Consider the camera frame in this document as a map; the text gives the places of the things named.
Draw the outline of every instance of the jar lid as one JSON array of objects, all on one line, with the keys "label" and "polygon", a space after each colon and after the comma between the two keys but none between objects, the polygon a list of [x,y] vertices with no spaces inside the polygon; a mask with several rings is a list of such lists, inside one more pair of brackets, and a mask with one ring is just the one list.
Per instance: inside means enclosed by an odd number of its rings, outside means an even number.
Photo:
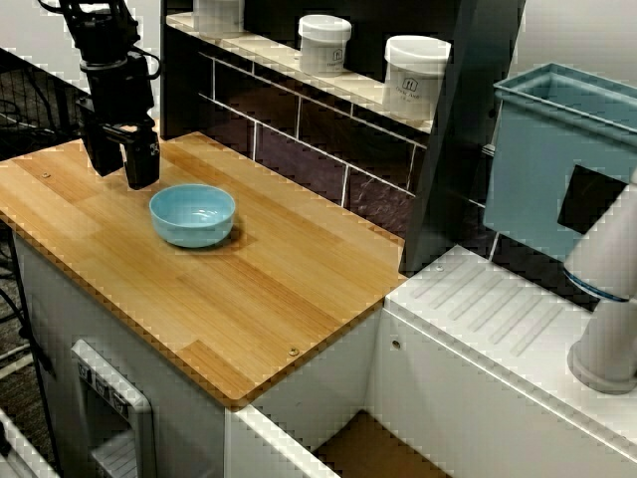
[{"label": "jar lid", "polygon": [[387,40],[385,60],[392,65],[424,75],[445,73],[451,44],[417,35],[398,35]]},{"label": "jar lid", "polygon": [[318,42],[346,42],[351,38],[351,23],[329,15],[306,15],[299,22],[299,35]]}]

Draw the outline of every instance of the bamboo cutting board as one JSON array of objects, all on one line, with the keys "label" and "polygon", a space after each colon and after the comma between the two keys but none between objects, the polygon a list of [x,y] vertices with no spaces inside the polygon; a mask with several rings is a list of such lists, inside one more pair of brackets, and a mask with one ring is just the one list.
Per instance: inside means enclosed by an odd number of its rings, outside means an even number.
[{"label": "bamboo cutting board", "polygon": [[[139,191],[122,171],[99,177],[81,141],[2,162],[0,219],[224,405],[251,402],[405,280],[400,238],[207,136],[161,156]],[[155,233],[148,201],[181,183],[234,197],[222,245]]]}]

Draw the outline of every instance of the white wall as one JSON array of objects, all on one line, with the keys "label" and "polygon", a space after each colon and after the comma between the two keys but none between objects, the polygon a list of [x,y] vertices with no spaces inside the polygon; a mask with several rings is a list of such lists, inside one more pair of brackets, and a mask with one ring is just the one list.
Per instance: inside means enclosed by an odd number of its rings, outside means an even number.
[{"label": "white wall", "polygon": [[561,63],[637,87],[635,0],[527,0],[511,74]]},{"label": "white wall", "polygon": [[[45,0],[57,6],[57,0]],[[159,0],[126,0],[132,16],[139,22],[141,41],[137,46],[159,56]],[[0,0],[0,47],[68,83],[88,91],[86,76],[80,71],[80,51],[74,48],[62,15],[54,15],[36,0]],[[159,80],[152,83],[157,116]]]}]

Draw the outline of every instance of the dispenser button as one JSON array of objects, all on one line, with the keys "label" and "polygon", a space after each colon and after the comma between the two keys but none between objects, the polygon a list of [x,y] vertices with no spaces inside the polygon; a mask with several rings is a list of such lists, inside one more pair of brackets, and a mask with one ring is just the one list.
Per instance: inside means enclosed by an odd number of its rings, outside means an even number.
[{"label": "dispenser button", "polygon": [[99,377],[96,376],[96,390],[98,393],[104,397],[105,400],[110,399],[110,388],[105,381],[102,381]]},{"label": "dispenser button", "polygon": [[128,418],[128,402],[116,391],[112,393],[112,404],[117,413],[122,415],[124,418]]},{"label": "dispenser button", "polygon": [[93,383],[93,374],[91,373],[91,369],[88,365],[84,363],[78,363],[78,369],[80,370],[80,378],[87,381],[88,383]]}]

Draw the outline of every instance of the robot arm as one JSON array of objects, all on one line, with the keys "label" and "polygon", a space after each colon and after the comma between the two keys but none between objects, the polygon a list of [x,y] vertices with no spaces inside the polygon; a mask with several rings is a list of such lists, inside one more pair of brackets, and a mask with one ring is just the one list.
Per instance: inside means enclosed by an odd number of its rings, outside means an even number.
[{"label": "robot arm", "polygon": [[601,302],[568,355],[573,374],[604,393],[637,386],[637,170],[564,261],[566,277]]},{"label": "robot arm", "polygon": [[[47,11],[64,15],[80,50],[80,69],[87,75],[91,95],[78,101],[83,141],[94,169],[105,176],[123,165],[128,184],[139,189],[159,178],[159,143],[148,111],[154,106],[145,56],[136,22],[124,0],[59,0]],[[100,5],[83,9],[83,5]],[[120,146],[123,146],[123,159]]]}]

